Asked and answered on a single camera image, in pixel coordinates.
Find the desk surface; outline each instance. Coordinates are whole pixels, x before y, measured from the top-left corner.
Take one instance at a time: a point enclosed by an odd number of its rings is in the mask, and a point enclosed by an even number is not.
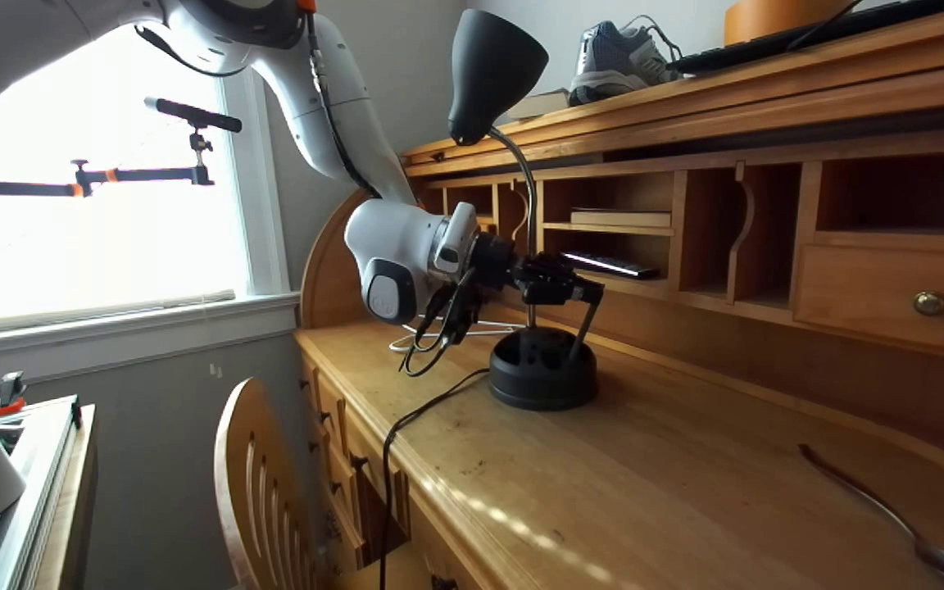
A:
[[[407,378],[393,339],[390,326],[298,332],[376,435],[495,343],[472,339]],[[937,445],[670,358],[592,352],[600,397],[581,409],[513,409],[480,382],[393,445],[499,588],[944,588],[898,529],[795,453],[811,442],[944,543]]]

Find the desk lamp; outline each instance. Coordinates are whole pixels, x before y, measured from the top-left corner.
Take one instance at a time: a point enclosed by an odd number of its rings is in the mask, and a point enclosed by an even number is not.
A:
[[[584,343],[584,334],[598,316],[604,285],[572,274],[559,257],[535,251],[537,183],[518,143],[495,124],[502,112],[535,87],[545,63],[545,46],[523,31],[495,12],[465,11],[451,39],[450,138],[475,143],[490,133],[513,153],[528,183],[528,257],[508,273],[508,283],[528,306],[528,326],[495,343],[487,368],[490,394],[512,405],[565,409],[598,397],[598,358]],[[571,297],[589,306],[577,334],[535,322],[535,306],[565,306]]]

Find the robotic arm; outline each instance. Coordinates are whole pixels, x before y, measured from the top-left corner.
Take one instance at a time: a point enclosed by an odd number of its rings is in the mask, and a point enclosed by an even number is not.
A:
[[[358,63],[315,0],[0,0],[0,93],[46,63],[126,27],[155,27],[187,63],[253,69],[274,93],[300,156],[328,176],[353,176],[369,196],[353,209],[343,242],[360,273],[360,295],[380,322],[416,317],[438,285],[465,274],[483,249],[475,209],[429,217],[376,124]],[[0,454],[0,507],[23,483]]]

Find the window sill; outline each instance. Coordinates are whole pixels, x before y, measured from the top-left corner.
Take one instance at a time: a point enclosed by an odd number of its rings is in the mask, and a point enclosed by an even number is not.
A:
[[[0,332],[0,374],[26,380],[88,374],[296,332],[298,295],[213,301],[28,332]]]

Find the drawer knob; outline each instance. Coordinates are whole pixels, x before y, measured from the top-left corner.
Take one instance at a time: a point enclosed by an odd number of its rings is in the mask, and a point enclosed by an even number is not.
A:
[[[944,311],[944,295],[937,295],[937,293],[917,293],[912,306],[917,307],[917,316],[935,317],[935,316]]]

